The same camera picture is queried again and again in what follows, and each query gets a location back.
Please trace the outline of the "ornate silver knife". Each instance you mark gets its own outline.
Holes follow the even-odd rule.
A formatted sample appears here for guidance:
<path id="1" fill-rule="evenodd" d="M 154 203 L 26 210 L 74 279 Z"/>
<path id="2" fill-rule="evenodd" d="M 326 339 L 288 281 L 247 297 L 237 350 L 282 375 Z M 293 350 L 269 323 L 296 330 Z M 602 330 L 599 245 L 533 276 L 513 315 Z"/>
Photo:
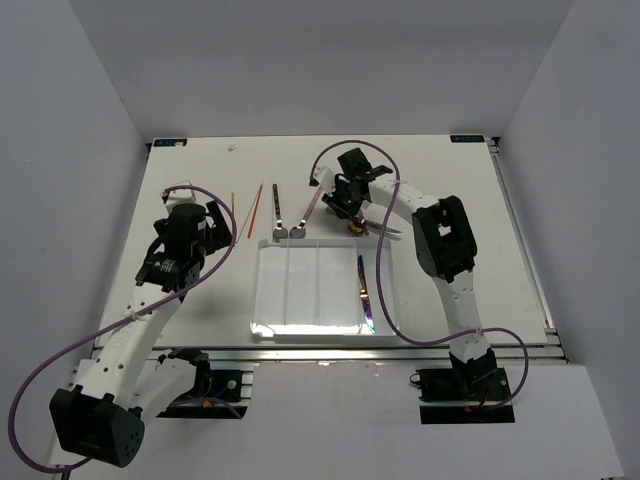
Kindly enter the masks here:
<path id="1" fill-rule="evenodd" d="M 384 233 L 385 235 L 397 236 L 402 234 L 401 230 L 389 226 L 383 226 L 381 223 L 369 219 L 365 220 L 365 225 L 369 230 L 375 231 L 377 233 Z"/>

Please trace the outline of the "rainbow iridescent knife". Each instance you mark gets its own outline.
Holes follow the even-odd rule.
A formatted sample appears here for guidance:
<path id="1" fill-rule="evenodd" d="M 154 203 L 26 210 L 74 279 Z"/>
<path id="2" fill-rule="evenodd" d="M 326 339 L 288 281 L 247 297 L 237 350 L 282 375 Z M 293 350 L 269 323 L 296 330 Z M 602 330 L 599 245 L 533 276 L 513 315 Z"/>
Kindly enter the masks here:
<path id="1" fill-rule="evenodd" d="M 368 292 L 366 275 L 365 275 L 365 267 L 364 267 L 364 259 L 361 254 L 357 257 L 357 271 L 358 271 L 358 279 L 360 284 L 360 301 L 363 308 L 363 315 L 365 324 L 370 333 L 375 332 L 375 324 L 373 320 L 373 312 L 370 302 L 370 296 Z"/>

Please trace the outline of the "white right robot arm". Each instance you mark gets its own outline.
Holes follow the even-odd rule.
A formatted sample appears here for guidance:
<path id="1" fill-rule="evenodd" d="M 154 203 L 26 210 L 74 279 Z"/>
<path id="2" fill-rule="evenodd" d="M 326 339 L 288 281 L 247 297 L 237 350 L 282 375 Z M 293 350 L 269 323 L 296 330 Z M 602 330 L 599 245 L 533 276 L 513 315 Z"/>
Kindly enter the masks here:
<path id="1" fill-rule="evenodd" d="M 338 163 L 338 173 L 314 163 L 309 184 L 322 188 L 322 201 L 341 219 L 354 220 L 367 202 L 386 209 L 384 222 L 395 214 L 410 224 L 418 263 L 443 305 L 452 388 L 463 398 L 477 397 L 497 361 L 482 330 L 473 282 L 478 248 L 462 201 L 421 192 L 401 179 L 396 163 L 374 167 L 359 148 L 340 155 Z"/>

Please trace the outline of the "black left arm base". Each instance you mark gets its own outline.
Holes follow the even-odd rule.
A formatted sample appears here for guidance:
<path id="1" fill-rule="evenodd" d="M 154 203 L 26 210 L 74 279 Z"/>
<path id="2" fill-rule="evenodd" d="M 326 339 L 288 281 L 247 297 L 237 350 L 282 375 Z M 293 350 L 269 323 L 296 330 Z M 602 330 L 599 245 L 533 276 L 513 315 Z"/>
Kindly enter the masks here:
<path id="1" fill-rule="evenodd" d="M 157 367 L 168 360 L 189 364 L 195 370 L 194 385 L 159 413 L 159 418 L 240 420 L 245 416 L 253 386 L 249 367 L 213 366 L 207 353 L 194 348 L 161 354 Z"/>

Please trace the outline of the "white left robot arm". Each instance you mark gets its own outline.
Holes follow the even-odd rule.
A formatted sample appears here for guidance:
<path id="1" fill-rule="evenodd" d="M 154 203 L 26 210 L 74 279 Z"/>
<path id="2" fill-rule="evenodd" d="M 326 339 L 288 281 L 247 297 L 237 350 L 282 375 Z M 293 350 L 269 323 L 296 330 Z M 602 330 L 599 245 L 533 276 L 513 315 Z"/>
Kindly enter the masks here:
<path id="1" fill-rule="evenodd" d="M 70 390 L 59 389 L 49 410 L 63 450 L 123 468 L 138 453 L 145 428 L 176 400 L 205 396 L 212 377 L 208 356 L 178 348 L 140 377 L 156 341 L 201 276 L 207 256 L 232 245 L 217 202 L 175 203 L 155 222 L 156 239 L 136 274 L 126 312 L 105 347 Z"/>

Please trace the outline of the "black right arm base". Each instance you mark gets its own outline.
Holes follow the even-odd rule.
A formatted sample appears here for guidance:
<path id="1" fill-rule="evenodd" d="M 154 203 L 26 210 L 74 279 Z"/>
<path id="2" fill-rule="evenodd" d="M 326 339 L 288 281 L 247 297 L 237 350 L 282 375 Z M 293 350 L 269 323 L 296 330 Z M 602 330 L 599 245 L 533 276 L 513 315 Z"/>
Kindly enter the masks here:
<path id="1" fill-rule="evenodd" d="M 506 371 L 496 368 L 471 379 L 461 368 L 421 368 L 409 377 L 418 390 L 423 425 L 512 424 L 515 422 Z"/>

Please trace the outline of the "rainbow iridescent spoon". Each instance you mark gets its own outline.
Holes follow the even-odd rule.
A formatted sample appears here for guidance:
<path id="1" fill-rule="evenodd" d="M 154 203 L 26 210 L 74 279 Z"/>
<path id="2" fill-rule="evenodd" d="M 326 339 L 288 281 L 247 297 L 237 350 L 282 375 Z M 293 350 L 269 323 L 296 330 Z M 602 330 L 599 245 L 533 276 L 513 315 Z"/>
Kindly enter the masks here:
<path id="1" fill-rule="evenodd" d="M 348 231 L 351 235 L 354 235 L 356 237 L 362 237 L 368 234 L 366 225 L 361 220 L 349 220 Z"/>

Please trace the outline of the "orange chopstick right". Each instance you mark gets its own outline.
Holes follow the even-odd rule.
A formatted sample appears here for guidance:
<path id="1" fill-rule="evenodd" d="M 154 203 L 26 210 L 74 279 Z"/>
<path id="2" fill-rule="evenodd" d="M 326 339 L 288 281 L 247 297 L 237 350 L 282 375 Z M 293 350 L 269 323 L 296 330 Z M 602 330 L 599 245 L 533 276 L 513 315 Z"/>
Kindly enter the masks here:
<path id="1" fill-rule="evenodd" d="M 261 196 L 262 196 L 262 191 L 263 191 L 263 183 L 260 184 L 259 189 L 256 193 L 256 197 L 255 197 L 255 201 L 253 204 L 253 210 L 252 210 L 252 214 L 251 214 L 251 220 L 250 220 L 250 224 L 249 224 L 249 229 L 247 232 L 247 239 L 251 239 L 252 234 L 253 234 L 253 230 L 254 230 L 254 225 L 256 222 L 256 217 L 257 217 L 257 213 L 259 210 L 259 204 L 260 204 L 260 200 L 261 200 Z"/>

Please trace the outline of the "blue label sticker left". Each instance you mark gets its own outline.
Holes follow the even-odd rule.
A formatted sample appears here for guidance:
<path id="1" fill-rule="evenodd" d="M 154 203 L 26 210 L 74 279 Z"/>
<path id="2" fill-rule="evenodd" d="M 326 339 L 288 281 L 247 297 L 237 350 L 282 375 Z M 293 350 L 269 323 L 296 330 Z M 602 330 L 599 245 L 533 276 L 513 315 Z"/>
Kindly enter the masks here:
<path id="1" fill-rule="evenodd" d="M 173 148 L 184 147 L 187 143 L 187 138 L 159 138 L 154 140 L 152 146 L 154 148 Z"/>

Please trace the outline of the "blue label sticker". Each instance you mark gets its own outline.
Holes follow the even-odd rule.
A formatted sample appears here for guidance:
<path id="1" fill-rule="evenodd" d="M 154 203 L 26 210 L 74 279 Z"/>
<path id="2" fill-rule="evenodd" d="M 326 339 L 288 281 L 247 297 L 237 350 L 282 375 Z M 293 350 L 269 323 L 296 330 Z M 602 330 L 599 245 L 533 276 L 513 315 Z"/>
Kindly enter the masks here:
<path id="1" fill-rule="evenodd" d="M 159 138 L 154 140 L 152 146 L 154 148 L 173 148 L 184 147 L 187 143 L 187 138 Z"/>
<path id="2" fill-rule="evenodd" d="M 449 138 L 452 143 L 484 143 L 485 142 L 485 138 L 483 135 L 451 134 Z"/>

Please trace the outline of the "white divided cutlery tray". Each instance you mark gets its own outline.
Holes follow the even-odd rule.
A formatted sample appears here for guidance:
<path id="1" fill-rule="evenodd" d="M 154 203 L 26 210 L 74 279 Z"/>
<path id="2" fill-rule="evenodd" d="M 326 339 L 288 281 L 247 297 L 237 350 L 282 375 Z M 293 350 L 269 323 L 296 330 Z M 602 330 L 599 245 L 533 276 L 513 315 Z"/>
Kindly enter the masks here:
<path id="1" fill-rule="evenodd" d="M 376 238 L 283 240 L 258 244 L 251 333 L 281 343 L 375 342 L 394 336 L 376 289 Z M 360 301 L 357 257 L 364 259 L 375 324 Z"/>

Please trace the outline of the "blue label sticker right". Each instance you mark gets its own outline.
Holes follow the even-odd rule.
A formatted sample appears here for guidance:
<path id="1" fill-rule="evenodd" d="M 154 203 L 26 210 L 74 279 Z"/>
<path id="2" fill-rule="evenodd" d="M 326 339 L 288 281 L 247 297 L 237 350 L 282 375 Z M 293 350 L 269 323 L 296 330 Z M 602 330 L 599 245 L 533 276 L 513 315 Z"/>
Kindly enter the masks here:
<path id="1" fill-rule="evenodd" d="M 451 134 L 449 138 L 452 143 L 484 143 L 485 142 L 485 138 L 483 135 Z"/>

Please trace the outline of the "pink handled spoon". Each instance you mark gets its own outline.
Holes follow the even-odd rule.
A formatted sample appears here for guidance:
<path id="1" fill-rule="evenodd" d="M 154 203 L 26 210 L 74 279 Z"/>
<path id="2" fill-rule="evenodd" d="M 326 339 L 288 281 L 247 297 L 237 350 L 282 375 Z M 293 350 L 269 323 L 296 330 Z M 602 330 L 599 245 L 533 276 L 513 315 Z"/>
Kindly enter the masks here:
<path id="1" fill-rule="evenodd" d="M 306 225 L 322 195 L 323 189 L 318 187 L 307 205 L 301 220 L 289 231 L 289 237 L 291 239 L 303 239 L 306 236 Z"/>

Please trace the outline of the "black handled spoon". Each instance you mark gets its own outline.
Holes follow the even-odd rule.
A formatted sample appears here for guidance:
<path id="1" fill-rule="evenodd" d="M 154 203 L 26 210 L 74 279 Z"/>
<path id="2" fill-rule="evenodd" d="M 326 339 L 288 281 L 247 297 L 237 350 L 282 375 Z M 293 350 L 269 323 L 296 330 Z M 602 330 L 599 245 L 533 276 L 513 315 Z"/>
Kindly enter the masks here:
<path id="1" fill-rule="evenodd" d="M 288 237 L 288 230 L 284 227 L 282 215 L 281 215 L 281 207 L 280 207 L 280 199 L 279 199 L 279 190 L 278 185 L 274 183 L 272 185 L 272 194 L 273 194 L 273 204 L 274 204 L 274 213 L 275 213 L 275 228 L 273 230 L 273 238 L 276 242 L 279 242 L 282 239 L 286 239 Z"/>

